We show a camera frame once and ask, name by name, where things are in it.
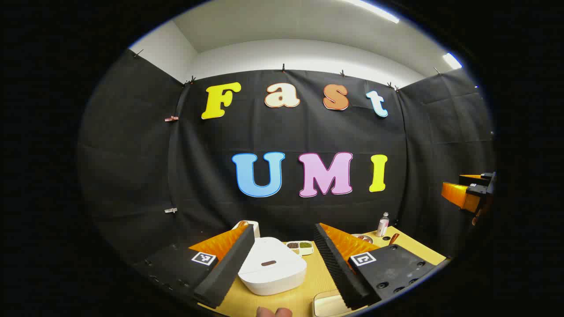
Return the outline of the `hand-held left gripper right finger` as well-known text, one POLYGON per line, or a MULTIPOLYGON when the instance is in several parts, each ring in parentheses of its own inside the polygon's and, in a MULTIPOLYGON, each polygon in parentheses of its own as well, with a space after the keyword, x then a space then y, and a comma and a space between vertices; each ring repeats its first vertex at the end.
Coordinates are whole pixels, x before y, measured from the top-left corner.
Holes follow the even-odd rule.
POLYGON ((378 247, 323 223, 315 225, 314 242, 351 309, 393 298, 445 265, 434 265, 397 243, 378 247))

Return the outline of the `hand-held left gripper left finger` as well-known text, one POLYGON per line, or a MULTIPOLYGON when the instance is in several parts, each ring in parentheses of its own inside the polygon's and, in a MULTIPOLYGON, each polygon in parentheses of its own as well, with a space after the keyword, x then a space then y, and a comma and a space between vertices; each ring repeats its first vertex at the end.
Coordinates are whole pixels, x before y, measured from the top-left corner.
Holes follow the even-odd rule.
POLYGON ((254 225, 239 224, 207 240, 172 243, 133 264, 154 286, 183 303, 216 308, 255 242, 254 225))

